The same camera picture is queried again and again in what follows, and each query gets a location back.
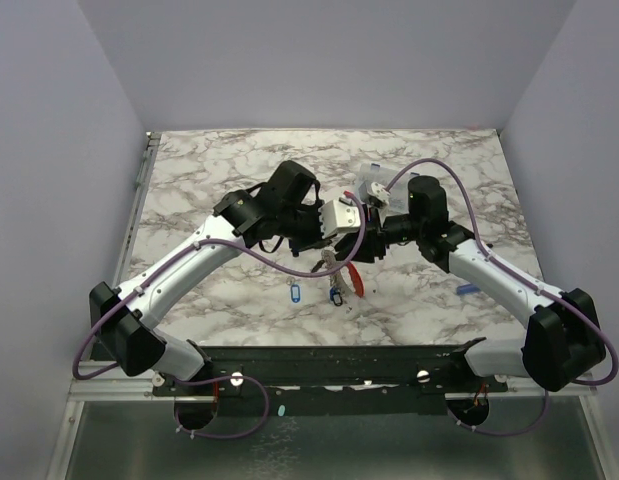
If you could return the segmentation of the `red black key holder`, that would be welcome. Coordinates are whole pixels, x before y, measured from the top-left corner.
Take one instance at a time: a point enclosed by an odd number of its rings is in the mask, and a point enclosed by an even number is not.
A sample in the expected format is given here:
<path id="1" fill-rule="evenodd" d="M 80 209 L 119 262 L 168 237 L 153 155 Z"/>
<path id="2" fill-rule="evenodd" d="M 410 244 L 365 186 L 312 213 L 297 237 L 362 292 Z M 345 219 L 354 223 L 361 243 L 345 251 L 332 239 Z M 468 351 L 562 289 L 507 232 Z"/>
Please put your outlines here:
<path id="1" fill-rule="evenodd" d="M 346 268 L 351 283 L 353 285 L 353 291 L 355 295 L 359 298 L 362 298 L 365 295 L 365 287 L 359 271 L 353 263 L 348 263 Z"/>

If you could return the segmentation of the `bunch of silver keys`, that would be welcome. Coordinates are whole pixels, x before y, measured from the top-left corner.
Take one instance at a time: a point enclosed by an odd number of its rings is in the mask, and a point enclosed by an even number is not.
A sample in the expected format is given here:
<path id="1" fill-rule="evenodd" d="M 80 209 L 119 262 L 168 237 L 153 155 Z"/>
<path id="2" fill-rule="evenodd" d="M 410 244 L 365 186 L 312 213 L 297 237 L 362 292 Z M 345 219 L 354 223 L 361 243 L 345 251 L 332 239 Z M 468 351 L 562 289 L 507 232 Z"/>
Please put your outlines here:
<path id="1" fill-rule="evenodd" d="M 322 270 L 329 270 L 337 263 L 335 252 L 332 249 L 325 248 L 321 251 L 321 258 L 311 268 L 310 272 L 318 273 Z M 340 270 L 329 276 L 329 285 L 329 299 L 336 307 L 343 306 L 347 297 L 353 294 L 353 290 L 345 282 Z"/>

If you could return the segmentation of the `blue key tag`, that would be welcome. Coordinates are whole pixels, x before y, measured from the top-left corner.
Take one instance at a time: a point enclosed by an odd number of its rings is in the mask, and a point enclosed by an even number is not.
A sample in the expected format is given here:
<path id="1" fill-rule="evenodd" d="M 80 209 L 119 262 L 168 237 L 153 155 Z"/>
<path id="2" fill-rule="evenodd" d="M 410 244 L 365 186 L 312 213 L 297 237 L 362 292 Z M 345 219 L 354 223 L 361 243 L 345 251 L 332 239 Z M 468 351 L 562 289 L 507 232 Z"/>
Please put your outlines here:
<path id="1" fill-rule="evenodd" d="M 294 304 L 301 301 L 301 288 L 299 284 L 292 284 L 290 286 L 290 299 Z"/>

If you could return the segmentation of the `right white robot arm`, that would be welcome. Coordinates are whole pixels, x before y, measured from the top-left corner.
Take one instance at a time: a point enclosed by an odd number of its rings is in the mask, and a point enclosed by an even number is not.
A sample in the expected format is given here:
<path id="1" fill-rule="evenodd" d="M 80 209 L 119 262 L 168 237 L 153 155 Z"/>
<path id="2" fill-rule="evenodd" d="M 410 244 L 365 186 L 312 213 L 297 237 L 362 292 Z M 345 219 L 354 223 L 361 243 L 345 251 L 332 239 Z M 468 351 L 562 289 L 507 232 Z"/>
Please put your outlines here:
<path id="1" fill-rule="evenodd" d="M 345 235 L 335 246 L 336 257 L 373 263 L 389 246 L 413 242 L 429 263 L 478 287 L 521 323 L 520 339 L 478 339 L 465 347 L 464 357 L 448 367 L 456 389 L 470 391 L 484 377 L 507 375 L 557 392 L 605 359 L 595 305 L 586 292 L 547 285 L 480 246 L 471 230 L 450 220 L 437 179 L 415 176 L 407 192 L 405 214 L 382 218 L 376 208 L 366 208 L 363 242 Z"/>

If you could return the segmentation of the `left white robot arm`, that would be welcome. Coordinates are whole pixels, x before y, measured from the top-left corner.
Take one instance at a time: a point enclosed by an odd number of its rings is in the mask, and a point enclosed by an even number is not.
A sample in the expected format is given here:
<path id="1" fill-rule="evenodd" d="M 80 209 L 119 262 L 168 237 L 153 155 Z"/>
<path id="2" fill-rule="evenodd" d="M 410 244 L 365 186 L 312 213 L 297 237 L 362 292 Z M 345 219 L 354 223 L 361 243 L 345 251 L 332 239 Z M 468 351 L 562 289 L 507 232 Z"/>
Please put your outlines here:
<path id="1" fill-rule="evenodd" d="M 265 240 L 288 241 L 293 254 L 325 246 L 324 203 L 304 201 L 319 190 L 313 173 L 284 161 L 267 181 L 226 193 L 203 224 L 154 266 L 117 287 L 97 284 L 89 293 L 92 333 L 115 366 L 129 377 L 165 373 L 184 392 L 203 392 L 210 380 L 203 351 L 168 336 L 159 324 L 206 277 Z"/>

